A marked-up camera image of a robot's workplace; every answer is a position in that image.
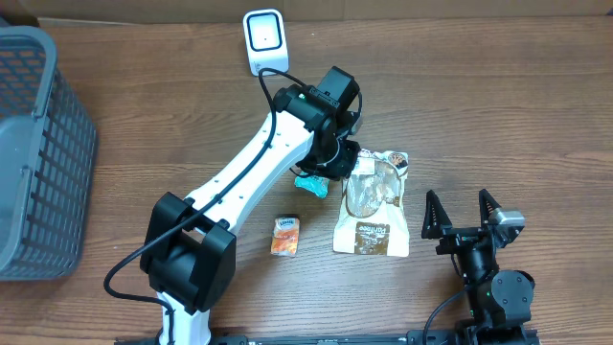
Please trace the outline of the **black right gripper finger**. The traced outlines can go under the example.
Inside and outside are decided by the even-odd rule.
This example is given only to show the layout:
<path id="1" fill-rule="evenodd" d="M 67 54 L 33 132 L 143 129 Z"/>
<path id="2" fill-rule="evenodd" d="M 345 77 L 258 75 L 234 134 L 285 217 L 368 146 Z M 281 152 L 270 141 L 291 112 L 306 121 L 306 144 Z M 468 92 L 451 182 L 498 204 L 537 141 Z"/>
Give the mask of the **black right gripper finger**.
<path id="1" fill-rule="evenodd" d="M 440 239 L 450 232 L 453 227 L 452 222 L 433 190 L 426 193 L 425 201 L 421 237 L 428 240 Z"/>
<path id="2" fill-rule="evenodd" d="M 493 213 L 494 210 L 500 207 L 500 204 L 486 189 L 482 189 L 479 192 L 479 206 L 481 224 L 485 225 L 488 223 L 489 216 Z"/>

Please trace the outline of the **green wipes packet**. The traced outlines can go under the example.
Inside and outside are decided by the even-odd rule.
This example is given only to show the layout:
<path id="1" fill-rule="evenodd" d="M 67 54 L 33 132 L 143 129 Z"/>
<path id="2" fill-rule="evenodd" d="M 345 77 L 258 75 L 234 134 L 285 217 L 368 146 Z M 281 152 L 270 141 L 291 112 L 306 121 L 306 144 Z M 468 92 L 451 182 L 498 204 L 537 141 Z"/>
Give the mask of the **green wipes packet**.
<path id="1" fill-rule="evenodd" d="M 313 193 L 319 198 L 326 198 L 329 191 L 329 180 L 320 176 L 297 176 L 294 180 L 294 185 L 297 188 Z"/>

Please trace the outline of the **clear bread bag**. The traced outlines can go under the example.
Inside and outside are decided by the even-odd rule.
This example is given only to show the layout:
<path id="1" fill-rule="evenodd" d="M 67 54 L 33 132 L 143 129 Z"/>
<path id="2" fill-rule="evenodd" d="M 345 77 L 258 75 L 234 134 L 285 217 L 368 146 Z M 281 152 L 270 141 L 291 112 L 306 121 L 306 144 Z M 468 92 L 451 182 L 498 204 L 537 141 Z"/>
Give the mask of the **clear bread bag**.
<path id="1" fill-rule="evenodd" d="M 342 184 L 332 249 L 337 253 L 407 257 L 410 233 L 403 207 L 409 155 L 362 149 Z"/>

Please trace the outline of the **orange tissue packet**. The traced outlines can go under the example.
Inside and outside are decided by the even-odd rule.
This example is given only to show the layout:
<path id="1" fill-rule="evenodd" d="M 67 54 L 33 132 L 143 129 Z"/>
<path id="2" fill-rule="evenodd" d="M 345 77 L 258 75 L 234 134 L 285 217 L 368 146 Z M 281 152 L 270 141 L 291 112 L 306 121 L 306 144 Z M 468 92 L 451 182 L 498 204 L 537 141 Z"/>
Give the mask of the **orange tissue packet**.
<path id="1" fill-rule="evenodd" d="M 272 231 L 270 253 L 277 256 L 294 257 L 298 249 L 300 219 L 295 216 L 275 219 Z"/>

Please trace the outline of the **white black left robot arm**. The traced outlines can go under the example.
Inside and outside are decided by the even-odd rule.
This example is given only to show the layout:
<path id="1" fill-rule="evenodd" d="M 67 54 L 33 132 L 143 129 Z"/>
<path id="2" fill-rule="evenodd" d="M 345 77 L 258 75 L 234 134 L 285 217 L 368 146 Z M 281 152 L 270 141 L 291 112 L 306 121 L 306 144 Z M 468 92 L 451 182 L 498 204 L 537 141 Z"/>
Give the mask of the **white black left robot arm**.
<path id="1" fill-rule="evenodd" d="M 207 344 L 212 306 L 236 271 L 237 236 L 255 206 L 292 167 L 341 180 L 359 153 L 352 140 L 362 121 L 355 78 L 333 66 L 316 86 L 295 80 L 266 99 L 271 108 L 252 140 L 210 181 L 154 205 L 141 255 L 161 305 L 157 344 Z"/>

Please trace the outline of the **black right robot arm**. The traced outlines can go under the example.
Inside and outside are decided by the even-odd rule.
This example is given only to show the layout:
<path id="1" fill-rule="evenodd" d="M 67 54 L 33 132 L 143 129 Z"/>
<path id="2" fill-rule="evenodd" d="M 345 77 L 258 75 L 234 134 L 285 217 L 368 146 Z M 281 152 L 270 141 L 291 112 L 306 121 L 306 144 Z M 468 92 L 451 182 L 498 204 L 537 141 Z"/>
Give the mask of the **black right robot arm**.
<path id="1" fill-rule="evenodd" d="M 438 305 L 416 339 L 427 344 L 538 344 L 537 332 L 524 324 L 532 318 L 534 278 L 522 270 L 502 270 L 497 252 L 525 227 L 517 209 L 500 206 L 485 189 L 479 192 L 480 224 L 455 227 L 432 190 L 426 193 L 421 236 L 437 240 L 436 252 L 448 255 L 463 289 Z M 433 331 L 435 317 L 448 305 L 467 298 L 470 317 L 451 330 Z"/>

